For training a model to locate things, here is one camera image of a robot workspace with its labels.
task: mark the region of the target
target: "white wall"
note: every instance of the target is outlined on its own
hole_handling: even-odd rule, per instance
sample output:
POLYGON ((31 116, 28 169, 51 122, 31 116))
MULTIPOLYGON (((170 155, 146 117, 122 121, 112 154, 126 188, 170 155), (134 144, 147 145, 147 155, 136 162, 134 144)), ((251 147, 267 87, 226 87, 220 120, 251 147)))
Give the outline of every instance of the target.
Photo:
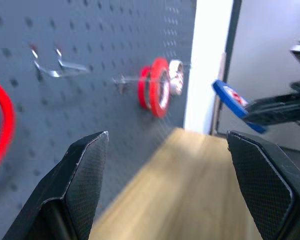
POLYGON ((225 50, 233 0, 197 0, 184 128, 208 134, 218 76, 225 50))

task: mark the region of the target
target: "wooden table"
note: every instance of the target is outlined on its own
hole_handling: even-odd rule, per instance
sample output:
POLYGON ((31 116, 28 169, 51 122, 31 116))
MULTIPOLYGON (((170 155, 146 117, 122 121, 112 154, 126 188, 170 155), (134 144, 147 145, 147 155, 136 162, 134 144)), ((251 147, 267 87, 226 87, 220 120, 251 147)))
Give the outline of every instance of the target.
POLYGON ((225 139, 175 129, 89 240, 260 240, 225 139))

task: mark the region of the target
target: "white tape roll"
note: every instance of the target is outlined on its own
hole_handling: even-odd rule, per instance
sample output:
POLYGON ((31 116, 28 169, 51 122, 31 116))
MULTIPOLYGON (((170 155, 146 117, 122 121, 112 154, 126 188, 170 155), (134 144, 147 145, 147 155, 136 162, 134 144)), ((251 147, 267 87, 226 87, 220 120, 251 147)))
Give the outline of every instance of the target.
POLYGON ((180 60, 171 60, 169 64, 170 94, 181 95, 184 86, 184 65, 180 60))

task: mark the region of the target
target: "gray wall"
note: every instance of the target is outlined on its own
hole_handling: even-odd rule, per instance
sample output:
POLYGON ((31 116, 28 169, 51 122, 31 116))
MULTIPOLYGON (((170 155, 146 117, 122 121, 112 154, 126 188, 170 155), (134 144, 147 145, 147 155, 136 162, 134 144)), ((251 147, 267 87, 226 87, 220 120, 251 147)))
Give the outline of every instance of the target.
MULTIPOLYGON (((300 39, 300 0, 243 0, 227 84, 247 100, 291 92, 300 80, 300 64, 289 49, 300 39)), ((225 105, 218 132, 237 130, 253 135, 225 105)), ((300 151, 300 127, 295 123, 271 126, 262 137, 300 151)))

